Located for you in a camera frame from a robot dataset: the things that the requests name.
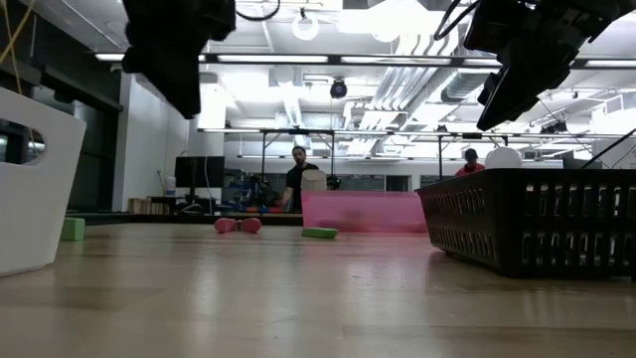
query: pink dumbbell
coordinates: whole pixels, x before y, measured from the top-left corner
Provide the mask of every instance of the pink dumbbell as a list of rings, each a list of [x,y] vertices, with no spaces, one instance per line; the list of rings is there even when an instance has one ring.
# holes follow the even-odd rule
[[[257,218],[249,218],[243,221],[235,219],[221,218],[215,222],[215,229],[219,234],[231,231],[245,231],[247,233],[256,234],[262,227],[260,220]]]

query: white bin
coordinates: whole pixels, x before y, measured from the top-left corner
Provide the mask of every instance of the white bin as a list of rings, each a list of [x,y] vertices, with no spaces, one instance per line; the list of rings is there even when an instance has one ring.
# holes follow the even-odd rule
[[[0,89],[0,118],[37,130],[45,142],[27,164],[0,162],[1,276],[55,259],[85,123],[6,89]]]

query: wooden floor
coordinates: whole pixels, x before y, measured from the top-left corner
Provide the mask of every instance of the wooden floor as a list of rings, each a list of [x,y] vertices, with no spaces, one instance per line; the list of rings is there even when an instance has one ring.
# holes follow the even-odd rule
[[[512,280],[427,239],[93,227],[0,279],[0,357],[636,357],[636,283]]]

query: green block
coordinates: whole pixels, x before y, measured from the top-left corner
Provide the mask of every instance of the green block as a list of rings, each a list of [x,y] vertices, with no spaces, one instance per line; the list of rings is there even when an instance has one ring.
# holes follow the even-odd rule
[[[63,241],[83,241],[84,219],[65,218],[60,239]]]
[[[336,229],[306,228],[302,230],[302,236],[307,238],[335,239],[336,235],[338,235]]]

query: pink container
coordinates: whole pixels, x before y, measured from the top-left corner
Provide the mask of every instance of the pink container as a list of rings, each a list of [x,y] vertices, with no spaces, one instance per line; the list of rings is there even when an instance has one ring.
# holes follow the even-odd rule
[[[303,226],[345,233],[426,233],[413,192],[303,191]]]

